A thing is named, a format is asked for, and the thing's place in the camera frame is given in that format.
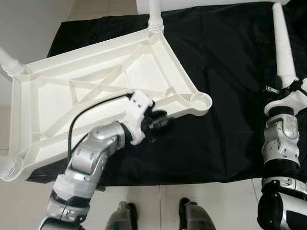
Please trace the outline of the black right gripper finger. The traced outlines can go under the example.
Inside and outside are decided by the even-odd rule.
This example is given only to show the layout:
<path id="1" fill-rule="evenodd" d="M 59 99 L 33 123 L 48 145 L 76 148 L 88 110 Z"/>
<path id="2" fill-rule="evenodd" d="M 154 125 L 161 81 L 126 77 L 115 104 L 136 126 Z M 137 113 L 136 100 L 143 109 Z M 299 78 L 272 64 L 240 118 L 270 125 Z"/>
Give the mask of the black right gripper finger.
<path id="1" fill-rule="evenodd" d="M 265 75 L 265 94 L 281 94 L 281 92 L 283 92 L 283 81 L 279 74 Z"/>

